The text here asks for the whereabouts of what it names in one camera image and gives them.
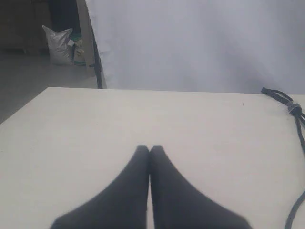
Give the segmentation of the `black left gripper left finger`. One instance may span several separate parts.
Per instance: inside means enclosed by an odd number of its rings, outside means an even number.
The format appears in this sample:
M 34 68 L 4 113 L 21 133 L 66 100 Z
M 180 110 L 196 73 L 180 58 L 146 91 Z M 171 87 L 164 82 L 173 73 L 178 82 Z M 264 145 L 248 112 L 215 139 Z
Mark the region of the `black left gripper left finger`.
M 57 218 L 53 229 L 144 229 L 147 226 L 149 149 L 137 146 L 132 158 L 101 193 Z

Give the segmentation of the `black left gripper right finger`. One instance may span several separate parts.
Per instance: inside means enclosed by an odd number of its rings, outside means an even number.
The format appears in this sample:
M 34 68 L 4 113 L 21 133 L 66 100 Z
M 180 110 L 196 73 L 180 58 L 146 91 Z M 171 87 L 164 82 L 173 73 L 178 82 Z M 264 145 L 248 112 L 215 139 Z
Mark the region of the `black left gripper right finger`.
M 150 150 L 153 220 L 156 229 L 249 229 L 242 216 L 193 187 L 162 146 Z

